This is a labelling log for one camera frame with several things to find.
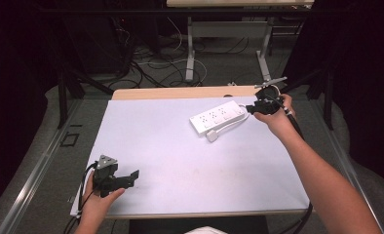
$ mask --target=gray floor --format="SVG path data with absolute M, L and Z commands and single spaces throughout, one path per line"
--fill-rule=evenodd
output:
M 211 52 L 226 52 L 233 48 L 240 39 L 203 39 L 196 44 L 197 50 L 204 49 Z M 270 68 L 270 73 L 274 78 L 280 77 L 282 70 L 287 62 L 288 55 L 291 51 L 295 38 L 281 37 L 274 40 L 274 50 L 272 57 L 267 57 L 267 63 Z M 240 51 L 245 47 L 246 40 L 243 40 L 234 51 Z M 197 53 L 196 59 L 201 63 L 196 63 L 196 71 L 201 75 L 204 86 L 224 86 L 228 83 L 234 82 L 237 85 L 253 85 L 261 81 L 258 63 L 254 51 L 259 48 L 259 42 L 250 40 L 248 47 L 239 54 L 223 54 L 223 55 L 207 55 Z M 173 56 L 182 55 L 182 51 L 174 51 L 173 48 L 166 48 L 164 53 Z M 136 52 L 136 57 L 141 58 L 145 56 L 145 50 Z M 183 54 L 180 58 L 174 60 L 181 60 L 185 58 Z M 149 61 L 150 58 L 137 59 L 139 63 Z M 161 60 L 153 59 L 153 62 L 162 62 Z M 177 67 L 184 67 L 185 62 L 177 63 Z M 142 65 L 146 73 L 150 74 L 156 80 L 165 85 L 170 85 L 173 81 L 181 80 L 176 69 L 173 67 L 165 69 L 152 69 L 146 64 Z M 166 78 L 171 73 L 177 74 Z M 98 76 L 98 80 L 105 83 L 109 78 L 105 76 Z M 130 72 L 125 79 L 133 79 L 138 81 L 139 75 L 136 72 Z M 119 82 L 111 86 L 113 89 L 128 88 L 132 86 L 131 82 Z M 29 194 L 29 197 L 22 198 L 26 200 L 27 208 L 21 210 L 18 214 L 18 222 L 4 223 L 5 225 L 12 225 L 15 233 L 59 233 L 61 232 L 67 221 L 69 220 L 69 211 L 71 204 L 67 203 L 70 196 L 75 195 L 82 170 L 87 165 L 87 158 L 90 154 L 93 142 L 96 138 L 96 131 L 101 122 L 101 117 L 106 107 L 106 97 L 96 89 L 84 85 L 85 90 L 88 92 L 83 100 L 70 100 L 70 121 L 67 126 L 57 131 L 58 124 L 58 94 L 57 88 L 53 88 L 47 92 L 46 96 L 49 100 L 46 115 L 43 123 L 36 134 L 36 137 L 29 148 L 29 151 L 24 156 L 19 170 L 15 178 L 7 187 L 5 193 L 0 198 L 0 231 L 5 230 L 1 224 L 10 215 L 14 203 L 21 201 L 21 190 L 28 183 L 30 176 L 33 173 L 40 171 L 41 180 L 34 184 L 38 187 L 37 191 Z M 142 81 L 142 88 L 153 87 L 153 85 L 146 81 Z M 300 113 L 300 119 L 304 122 L 300 123 L 302 128 L 306 129 L 306 139 L 312 146 L 319 151 L 321 155 L 329 155 L 326 159 L 338 170 L 342 170 L 337 161 L 332 161 L 331 152 L 327 152 L 328 145 L 325 141 L 319 141 L 317 138 L 326 138 L 320 131 L 315 131 L 321 128 L 320 123 L 311 123 L 309 117 L 314 115 L 313 112 L 308 112 L 311 108 L 305 108 L 309 105 L 309 101 L 304 96 L 307 87 L 300 87 L 291 92 L 291 94 L 298 100 L 295 108 L 305 110 L 303 114 Z M 333 110 L 333 125 L 335 127 L 334 135 L 338 138 L 341 148 L 348 152 L 349 138 L 348 129 L 342 118 L 342 112 L 334 106 Z M 69 132 L 70 134 L 79 134 L 79 138 L 74 147 L 62 147 L 56 142 L 64 139 L 64 136 Z M 48 169 L 45 171 L 36 169 L 36 165 L 47 165 Z M 384 229 L 384 180 L 373 172 L 354 164 L 357 178 L 369 203 L 371 204 L 377 218 Z M 268 225 L 271 233 L 278 233 L 283 230 L 290 223 L 294 222 L 300 217 L 300 214 L 275 214 L 268 215 Z M 129 223 L 126 220 L 107 220 L 103 223 L 98 233 L 127 233 Z M 326 233 L 320 219 L 313 214 L 302 233 Z

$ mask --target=white board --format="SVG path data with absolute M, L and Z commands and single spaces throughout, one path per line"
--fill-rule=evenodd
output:
M 88 166 L 104 154 L 115 176 L 140 170 L 108 216 L 121 218 L 263 214 L 306 209 L 309 200 L 279 140 L 254 117 L 210 143 L 189 117 L 255 97 L 111 100 Z M 71 210 L 76 215 L 76 202 Z

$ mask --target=forearm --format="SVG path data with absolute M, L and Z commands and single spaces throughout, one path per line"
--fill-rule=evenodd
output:
M 330 233 L 379 233 L 363 197 L 296 131 L 279 136 L 305 191 Z

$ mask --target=person's right hand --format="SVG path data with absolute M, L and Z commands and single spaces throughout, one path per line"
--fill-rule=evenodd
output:
M 287 107 L 291 112 L 292 116 L 295 118 L 295 111 L 292 108 L 292 98 L 289 95 L 281 95 L 284 99 L 283 106 Z M 281 138 L 287 131 L 294 131 L 292 123 L 289 121 L 285 111 L 280 108 L 276 113 L 272 115 L 264 115 L 259 112 L 253 113 L 253 116 L 268 125 L 270 131 Z

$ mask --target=power outlet socket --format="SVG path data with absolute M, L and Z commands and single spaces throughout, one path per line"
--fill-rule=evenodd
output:
M 210 130 L 219 130 L 222 127 L 243 119 L 246 112 L 235 100 L 231 100 L 220 106 L 202 112 L 189 118 L 199 137 L 204 136 Z

